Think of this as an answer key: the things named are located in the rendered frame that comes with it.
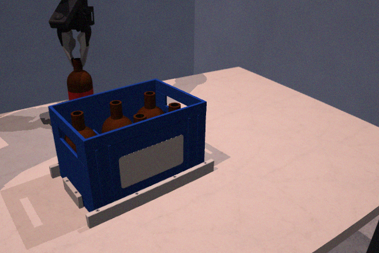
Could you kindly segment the dark blue plastic crate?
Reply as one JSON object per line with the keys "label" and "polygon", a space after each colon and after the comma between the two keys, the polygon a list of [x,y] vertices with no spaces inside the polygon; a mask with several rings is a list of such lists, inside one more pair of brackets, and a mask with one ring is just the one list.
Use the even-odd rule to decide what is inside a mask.
{"label": "dark blue plastic crate", "polygon": [[[164,114],[134,123],[147,91],[155,92]],[[169,112],[167,96],[187,107]],[[102,133],[114,100],[133,124]],[[73,111],[83,111],[96,136],[85,139],[72,127]],[[206,101],[158,79],[70,100],[56,133],[60,176],[78,190],[89,212],[148,188],[204,162],[206,112]]]}

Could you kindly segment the grey metal rail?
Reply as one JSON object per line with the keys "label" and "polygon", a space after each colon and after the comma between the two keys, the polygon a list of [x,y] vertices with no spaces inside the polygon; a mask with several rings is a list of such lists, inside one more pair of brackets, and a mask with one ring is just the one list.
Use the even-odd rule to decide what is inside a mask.
{"label": "grey metal rail", "polygon": [[[52,178],[60,176],[59,163],[50,165],[49,169]],[[173,177],[165,179],[159,183],[151,185],[148,188],[140,190],[125,198],[122,198],[104,207],[101,207],[99,209],[85,214],[87,225],[89,228],[93,228],[123,213],[133,210],[136,207],[146,204],[160,196],[163,196],[173,190],[176,190],[177,188],[182,187],[194,180],[197,180],[213,171],[214,160],[207,160],[186,171],[176,174]],[[69,181],[67,177],[64,177],[62,179],[64,188],[71,197],[71,199],[75,202],[79,209],[83,208],[81,194],[73,186],[73,184]]]}

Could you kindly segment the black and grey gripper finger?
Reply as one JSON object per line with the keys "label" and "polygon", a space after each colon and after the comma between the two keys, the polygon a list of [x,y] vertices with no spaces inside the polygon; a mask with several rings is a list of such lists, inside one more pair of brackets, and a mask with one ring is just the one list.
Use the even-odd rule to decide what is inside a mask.
{"label": "black and grey gripper finger", "polygon": [[80,54],[81,54],[81,64],[82,67],[85,66],[86,58],[88,55],[88,49],[90,47],[90,39],[91,37],[91,26],[89,25],[89,20],[84,20],[84,25],[81,28],[81,33],[77,36],[78,42],[80,44]]}
{"label": "black and grey gripper finger", "polygon": [[70,64],[73,66],[74,57],[72,56],[72,51],[76,46],[76,40],[73,38],[72,30],[67,32],[64,28],[57,28],[57,35]]}

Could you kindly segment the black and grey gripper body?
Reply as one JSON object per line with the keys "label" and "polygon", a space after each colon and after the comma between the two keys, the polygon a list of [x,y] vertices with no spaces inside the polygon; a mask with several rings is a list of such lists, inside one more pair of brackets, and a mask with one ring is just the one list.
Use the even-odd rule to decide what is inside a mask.
{"label": "black and grey gripper body", "polygon": [[[92,16],[91,16],[92,12]],[[86,15],[87,14],[87,15]],[[93,18],[93,21],[92,21]],[[94,7],[88,6],[88,0],[81,0],[81,4],[79,5],[75,15],[73,16],[67,32],[70,30],[76,30],[79,32],[84,25],[84,20],[89,20],[89,25],[94,25]],[[90,23],[91,22],[91,23]]]}

